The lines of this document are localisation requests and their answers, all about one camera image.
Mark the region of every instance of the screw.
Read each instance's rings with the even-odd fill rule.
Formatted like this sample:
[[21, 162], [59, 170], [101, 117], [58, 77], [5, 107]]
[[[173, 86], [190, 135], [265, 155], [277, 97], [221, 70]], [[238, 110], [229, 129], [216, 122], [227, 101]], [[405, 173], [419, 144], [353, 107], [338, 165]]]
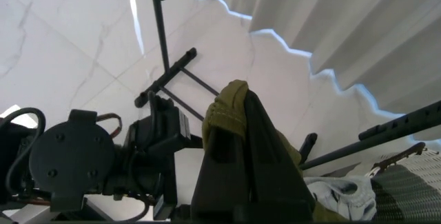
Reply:
[[50, 170], [49, 172], [48, 172], [48, 176], [49, 177], [55, 177], [57, 175], [57, 170]]
[[90, 179], [93, 179], [97, 175], [98, 175], [98, 172], [96, 170], [91, 170], [91, 171], [88, 172], [88, 177]]
[[62, 142], [62, 141], [64, 140], [64, 134], [57, 134], [57, 135], [55, 136], [55, 138], [57, 138], [57, 141], [58, 141], [58, 142]]

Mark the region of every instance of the green cloth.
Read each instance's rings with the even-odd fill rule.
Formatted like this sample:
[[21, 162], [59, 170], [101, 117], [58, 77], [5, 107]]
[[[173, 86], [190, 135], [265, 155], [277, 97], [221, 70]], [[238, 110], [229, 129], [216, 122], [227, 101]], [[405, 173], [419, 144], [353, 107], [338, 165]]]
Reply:
[[[219, 96], [216, 97], [207, 110], [205, 119], [202, 123], [203, 145], [206, 147], [209, 133], [212, 127], [222, 128], [237, 134], [246, 140], [247, 118], [243, 101], [248, 91], [246, 81], [235, 80], [223, 88]], [[294, 164], [298, 165], [301, 160], [300, 153], [289, 144], [285, 136], [278, 132], [280, 140], [287, 149]], [[346, 221], [341, 215], [326, 209], [320, 203], [316, 203], [313, 213], [314, 221]]]

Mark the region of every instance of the curtain fold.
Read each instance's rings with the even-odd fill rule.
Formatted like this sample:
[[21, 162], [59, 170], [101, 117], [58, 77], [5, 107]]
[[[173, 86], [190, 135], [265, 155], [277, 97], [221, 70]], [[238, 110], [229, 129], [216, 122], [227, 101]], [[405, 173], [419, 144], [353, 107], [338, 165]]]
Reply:
[[[342, 90], [363, 84], [378, 107], [409, 113], [441, 100], [441, 0], [224, 0], [312, 52], [313, 74], [333, 69]], [[416, 134], [441, 138], [441, 128]]]

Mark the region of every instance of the gray cloth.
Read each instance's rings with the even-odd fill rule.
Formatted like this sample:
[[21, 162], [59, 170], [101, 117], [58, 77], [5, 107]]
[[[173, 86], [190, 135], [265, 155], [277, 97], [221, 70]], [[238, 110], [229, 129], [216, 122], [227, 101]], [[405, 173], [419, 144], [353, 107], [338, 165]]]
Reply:
[[351, 221], [370, 221], [376, 213], [369, 177], [305, 177], [304, 180], [319, 203]]

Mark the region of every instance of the white marble floor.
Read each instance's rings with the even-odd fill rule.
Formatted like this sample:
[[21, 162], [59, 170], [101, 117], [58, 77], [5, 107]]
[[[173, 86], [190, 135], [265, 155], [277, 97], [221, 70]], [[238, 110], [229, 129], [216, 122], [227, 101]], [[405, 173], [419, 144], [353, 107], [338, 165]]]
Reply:
[[[133, 101], [163, 73], [151, 0], [136, 0], [143, 47], [139, 48], [129, 0], [0, 0], [0, 112], [12, 105], [44, 111], [48, 127], [65, 121], [72, 108], [115, 112], [125, 131], [147, 116]], [[247, 32], [249, 20], [228, 14], [218, 0], [163, 2], [170, 63], [195, 47], [187, 69], [214, 89], [234, 79], [247, 80], [274, 125], [300, 148], [307, 134], [318, 133], [310, 158], [357, 141], [359, 132], [393, 118], [375, 111], [360, 88], [340, 92], [331, 72], [311, 76], [308, 58], [289, 52], [270, 32]], [[185, 75], [167, 85], [204, 115], [213, 96]], [[188, 114], [191, 131], [201, 122]], [[103, 127], [112, 128], [113, 123]], [[314, 168], [322, 174], [361, 158], [402, 150], [410, 139]], [[176, 154], [179, 200], [189, 203], [203, 152]], [[114, 202], [91, 196], [112, 218], [141, 211], [136, 201]]]

